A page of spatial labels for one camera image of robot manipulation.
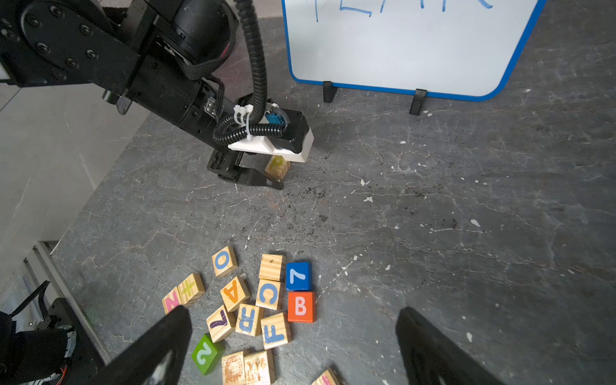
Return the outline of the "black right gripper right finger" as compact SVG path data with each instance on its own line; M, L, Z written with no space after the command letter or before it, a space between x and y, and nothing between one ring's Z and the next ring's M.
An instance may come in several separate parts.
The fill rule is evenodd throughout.
M410 384L501 384L417 310L405 307L396 337Z

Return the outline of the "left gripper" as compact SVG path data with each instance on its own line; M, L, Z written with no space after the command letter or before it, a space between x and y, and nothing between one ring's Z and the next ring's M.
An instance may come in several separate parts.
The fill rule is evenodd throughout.
M214 149L207 163L207 169L223 181L251 187L267 187L282 190L281 181L256 170L241 166L244 152L229 149Z

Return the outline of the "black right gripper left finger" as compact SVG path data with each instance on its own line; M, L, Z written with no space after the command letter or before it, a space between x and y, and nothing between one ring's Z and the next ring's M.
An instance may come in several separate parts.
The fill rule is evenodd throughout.
M177 384L192 335L189 310L166 314L96 376L97 384Z

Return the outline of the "wooden block green P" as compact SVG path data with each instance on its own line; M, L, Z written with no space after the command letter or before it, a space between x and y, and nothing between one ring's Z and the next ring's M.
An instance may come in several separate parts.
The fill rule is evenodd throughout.
M281 156L272 156L265 168L265 174L277 181L282 181L290 169L291 163Z

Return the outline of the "wooden block orange E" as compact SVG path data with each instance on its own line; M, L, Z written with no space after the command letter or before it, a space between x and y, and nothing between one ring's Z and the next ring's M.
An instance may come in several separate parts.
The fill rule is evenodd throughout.
M238 351L225 355L221 359L223 385L245 385L245 355L247 351Z

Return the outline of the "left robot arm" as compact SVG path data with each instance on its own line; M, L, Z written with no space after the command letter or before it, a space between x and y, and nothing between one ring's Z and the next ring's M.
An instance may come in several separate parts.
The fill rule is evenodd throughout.
M252 70L252 110L241 118L216 70L245 36ZM224 181L281 189L241 164L231 149L249 135L281 137L284 124L263 120L266 63L251 1L4 1L1 81L19 88L93 83L125 114L149 110L213 149L211 172Z

